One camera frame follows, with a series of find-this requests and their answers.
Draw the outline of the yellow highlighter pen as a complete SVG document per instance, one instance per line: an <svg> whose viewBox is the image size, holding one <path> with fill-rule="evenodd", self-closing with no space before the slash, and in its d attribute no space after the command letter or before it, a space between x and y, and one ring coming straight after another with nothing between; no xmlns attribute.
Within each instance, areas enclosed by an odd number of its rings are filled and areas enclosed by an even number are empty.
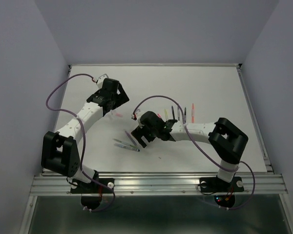
<svg viewBox="0 0 293 234"><path fill-rule="evenodd" d="M164 109L164 114L165 114L166 121L168 121L169 120L169 116L168 116L167 109Z"/></svg>

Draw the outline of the purple pen white label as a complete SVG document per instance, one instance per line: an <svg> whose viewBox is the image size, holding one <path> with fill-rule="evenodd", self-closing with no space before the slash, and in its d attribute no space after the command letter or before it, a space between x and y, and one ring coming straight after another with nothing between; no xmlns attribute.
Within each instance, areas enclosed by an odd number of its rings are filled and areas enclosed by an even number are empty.
<svg viewBox="0 0 293 234"><path fill-rule="evenodd" d="M180 115L180 108L177 106L177 120L180 121L181 115Z"/></svg>

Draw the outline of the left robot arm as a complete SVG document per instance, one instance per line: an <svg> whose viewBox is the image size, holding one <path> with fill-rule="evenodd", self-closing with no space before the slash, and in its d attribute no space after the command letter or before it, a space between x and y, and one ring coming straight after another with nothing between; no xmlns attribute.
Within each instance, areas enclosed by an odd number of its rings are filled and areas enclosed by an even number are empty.
<svg viewBox="0 0 293 234"><path fill-rule="evenodd" d="M103 76L96 81L98 90L86 99L81 110L56 132L47 132L43 137L41 165L68 178L82 182L88 192L98 189L97 171L83 165L82 152L78 151L80 141L85 141L86 132L111 110L129 101L118 80Z"/></svg>

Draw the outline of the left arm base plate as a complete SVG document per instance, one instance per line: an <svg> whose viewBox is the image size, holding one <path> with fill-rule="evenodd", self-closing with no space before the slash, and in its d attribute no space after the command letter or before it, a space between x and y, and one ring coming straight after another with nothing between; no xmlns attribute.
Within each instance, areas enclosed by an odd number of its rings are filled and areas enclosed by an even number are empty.
<svg viewBox="0 0 293 234"><path fill-rule="evenodd" d="M106 187L96 183L84 183L76 179L66 178L71 186L70 193L81 196L83 210L88 212L102 212L113 203L114 182L113 178L99 178L99 182Z"/></svg>

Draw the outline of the green gel pen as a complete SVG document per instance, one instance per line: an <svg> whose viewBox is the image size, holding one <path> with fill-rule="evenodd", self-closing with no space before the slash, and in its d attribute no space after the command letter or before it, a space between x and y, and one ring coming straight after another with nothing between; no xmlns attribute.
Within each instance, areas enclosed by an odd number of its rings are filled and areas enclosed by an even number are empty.
<svg viewBox="0 0 293 234"><path fill-rule="evenodd" d="M184 108L184 123L187 122L187 108Z"/></svg>

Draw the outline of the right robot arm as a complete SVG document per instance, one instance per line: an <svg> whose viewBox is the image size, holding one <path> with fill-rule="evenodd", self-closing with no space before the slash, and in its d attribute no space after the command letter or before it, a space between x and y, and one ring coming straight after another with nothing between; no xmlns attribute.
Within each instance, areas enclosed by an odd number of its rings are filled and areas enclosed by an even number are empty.
<svg viewBox="0 0 293 234"><path fill-rule="evenodd" d="M226 118L219 118L212 123L183 123L176 119L163 121L152 111L137 111L132 119L138 121L138 126L131 135L142 147L158 138L162 141L191 141L210 144L221 158L215 185L220 190L226 190L232 185L232 180L238 170L248 136Z"/></svg>

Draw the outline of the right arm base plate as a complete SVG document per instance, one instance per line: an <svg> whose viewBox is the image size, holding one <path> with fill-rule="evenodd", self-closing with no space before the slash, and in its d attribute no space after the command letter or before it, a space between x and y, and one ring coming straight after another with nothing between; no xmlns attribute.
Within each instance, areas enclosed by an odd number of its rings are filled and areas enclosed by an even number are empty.
<svg viewBox="0 0 293 234"><path fill-rule="evenodd" d="M218 177L204 177L199 179L196 186L203 195L214 195L215 203L221 208L233 208L234 193L244 192L242 178L234 176L231 182L225 182Z"/></svg>

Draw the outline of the orange highlighter pen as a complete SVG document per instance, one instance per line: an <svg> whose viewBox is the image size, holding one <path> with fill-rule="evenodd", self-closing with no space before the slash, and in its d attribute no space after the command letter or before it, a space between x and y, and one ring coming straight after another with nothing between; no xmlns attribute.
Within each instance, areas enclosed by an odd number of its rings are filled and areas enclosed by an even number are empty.
<svg viewBox="0 0 293 234"><path fill-rule="evenodd" d="M195 106L194 103L191 105L191 123L195 122Z"/></svg>

